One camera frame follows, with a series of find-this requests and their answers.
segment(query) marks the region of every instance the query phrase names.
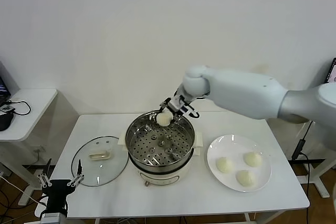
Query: pot handle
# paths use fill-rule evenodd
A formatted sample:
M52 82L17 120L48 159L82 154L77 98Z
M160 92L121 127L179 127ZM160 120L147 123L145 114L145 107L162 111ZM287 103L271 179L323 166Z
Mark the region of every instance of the pot handle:
M201 155L201 148L203 147L203 137L201 132L195 132L195 141L194 141L194 154L193 156Z
M127 151L126 148L126 132L121 133L118 140L118 145L122 145L122 150Z

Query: glass lid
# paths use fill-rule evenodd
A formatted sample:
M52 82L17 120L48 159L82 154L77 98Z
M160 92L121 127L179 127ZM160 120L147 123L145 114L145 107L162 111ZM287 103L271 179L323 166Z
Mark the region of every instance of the glass lid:
M117 178L128 161L128 152L118 145L115 136L100 136L83 145L71 162L71 172L75 176L78 161L81 161L85 186L101 186Z

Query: computer mouse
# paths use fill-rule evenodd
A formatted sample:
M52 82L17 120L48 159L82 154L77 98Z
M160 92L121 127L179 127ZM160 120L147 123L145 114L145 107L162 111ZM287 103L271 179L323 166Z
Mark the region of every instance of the computer mouse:
M0 131L4 131L8 129L10 126L12 120L13 120L14 114L12 113L6 113L0 115Z

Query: robotic hand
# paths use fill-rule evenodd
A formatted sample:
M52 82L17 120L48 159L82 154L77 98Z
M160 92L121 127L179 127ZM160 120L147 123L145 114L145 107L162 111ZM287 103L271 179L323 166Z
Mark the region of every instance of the robotic hand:
M292 123L313 120L335 128L336 83L290 91L272 77L206 66L189 68L174 97L160 104L174 117L199 117L190 103L199 97L217 106L253 119L281 118Z
M72 194L80 182L84 179L82 166L79 160L77 176L70 179L49 180L50 162L43 169L43 173L38 175L42 185L42 192L48 197L47 207L40 215L40 223L65 224L68 215L67 196Z

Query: monitor screen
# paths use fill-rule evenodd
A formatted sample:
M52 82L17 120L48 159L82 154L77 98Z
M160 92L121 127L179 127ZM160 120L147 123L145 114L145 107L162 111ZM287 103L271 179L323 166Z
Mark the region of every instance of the monitor screen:
M336 82L336 58L332 61L325 83Z
M4 81L0 77L0 102L7 100L11 95Z

